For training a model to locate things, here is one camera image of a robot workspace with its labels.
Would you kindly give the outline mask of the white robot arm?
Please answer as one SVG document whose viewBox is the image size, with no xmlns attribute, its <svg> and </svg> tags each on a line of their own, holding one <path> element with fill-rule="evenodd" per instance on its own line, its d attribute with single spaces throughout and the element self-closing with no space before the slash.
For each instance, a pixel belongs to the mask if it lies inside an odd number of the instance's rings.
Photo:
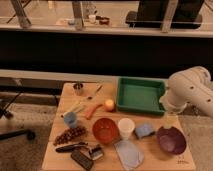
<svg viewBox="0 0 213 171">
<path fill-rule="evenodd" d="M 201 66 L 173 73 L 167 80 L 167 90 L 159 102 L 165 109 L 164 128 L 173 126 L 177 115 L 184 111 L 188 103 L 196 106 L 213 118 L 213 90 L 210 72 Z"/>
</svg>

